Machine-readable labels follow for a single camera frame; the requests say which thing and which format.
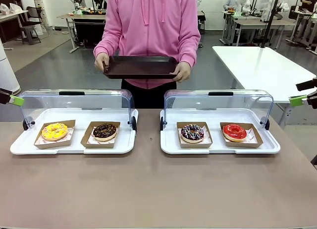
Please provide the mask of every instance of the yellow frosting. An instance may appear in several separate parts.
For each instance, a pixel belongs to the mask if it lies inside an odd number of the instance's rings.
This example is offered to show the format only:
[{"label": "yellow frosting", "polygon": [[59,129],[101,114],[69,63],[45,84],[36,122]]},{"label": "yellow frosting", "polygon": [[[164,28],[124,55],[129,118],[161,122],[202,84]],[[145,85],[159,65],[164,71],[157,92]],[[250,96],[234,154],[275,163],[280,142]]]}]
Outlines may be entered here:
[{"label": "yellow frosting", "polygon": [[59,138],[67,132],[67,126],[63,123],[54,123],[46,126],[42,131],[42,136],[46,139]]}]

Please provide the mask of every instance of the transparent cover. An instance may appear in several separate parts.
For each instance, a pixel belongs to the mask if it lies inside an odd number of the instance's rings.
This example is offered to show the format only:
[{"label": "transparent cover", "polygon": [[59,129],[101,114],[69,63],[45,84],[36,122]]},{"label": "transparent cover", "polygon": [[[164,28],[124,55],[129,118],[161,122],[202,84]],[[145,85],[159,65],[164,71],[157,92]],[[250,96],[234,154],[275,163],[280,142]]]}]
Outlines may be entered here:
[{"label": "transparent cover", "polygon": [[232,117],[237,115],[236,122],[240,122],[238,118],[242,115],[238,113],[245,112],[252,114],[258,123],[265,127],[273,107],[273,97],[262,90],[171,90],[164,98],[164,126],[168,124],[169,114],[173,114],[174,119],[175,113],[180,117],[182,113],[186,115],[221,113]]},{"label": "transparent cover", "polygon": [[90,111],[92,116],[93,111],[113,109],[126,115],[127,122],[132,126],[134,103],[127,90],[29,90],[20,97],[24,99],[21,108],[28,127],[32,127],[40,114],[52,109],[60,113],[63,110]]}]

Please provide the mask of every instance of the green tape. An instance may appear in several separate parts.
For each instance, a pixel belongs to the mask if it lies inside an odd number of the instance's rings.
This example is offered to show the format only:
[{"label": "green tape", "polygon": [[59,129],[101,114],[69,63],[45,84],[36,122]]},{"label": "green tape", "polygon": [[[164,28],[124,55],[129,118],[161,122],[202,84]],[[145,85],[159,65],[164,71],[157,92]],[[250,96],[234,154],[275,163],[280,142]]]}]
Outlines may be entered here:
[{"label": "green tape", "polygon": [[17,96],[12,96],[12,95],[10,95],[10,97],[14,99],[14,101],[13,101],[12,104],[17,105],[17,106],[20,106],[20,107],[23,106],[23,104],[24,104],[24,99],[19,98],[19,97],[17,97]]},{"label": "green tape", "polygon": [[297,96],[289,99],[291,106],[297,107],[303,105],[303,99],[307,98],[307,95]]}]

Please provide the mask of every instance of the person's right hand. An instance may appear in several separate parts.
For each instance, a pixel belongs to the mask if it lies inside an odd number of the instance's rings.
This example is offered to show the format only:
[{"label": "person's right hand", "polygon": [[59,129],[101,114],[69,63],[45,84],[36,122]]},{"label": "person's right hand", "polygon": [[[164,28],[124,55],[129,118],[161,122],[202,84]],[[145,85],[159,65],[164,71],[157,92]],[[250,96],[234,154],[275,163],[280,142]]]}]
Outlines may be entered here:
[{"label": "person's right hand", "polygon": [[109,56],[106,53],[99,53],[95,60],[95,67],[103,72],[104,63],[106,66],[109,65]]}]

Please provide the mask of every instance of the person in black clothing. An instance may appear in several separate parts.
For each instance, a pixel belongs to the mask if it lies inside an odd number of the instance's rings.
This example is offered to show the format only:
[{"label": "person in black clothing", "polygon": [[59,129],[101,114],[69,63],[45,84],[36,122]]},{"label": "person in black clothing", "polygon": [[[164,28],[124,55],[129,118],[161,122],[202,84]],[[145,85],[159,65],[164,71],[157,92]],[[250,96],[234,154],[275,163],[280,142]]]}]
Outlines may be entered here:
[{"label": "person in black clothing", "polygon": [[301,0],[302,2],[302,8],[307,9],[309,12],[314,11],[314,6],[317,0]]}]

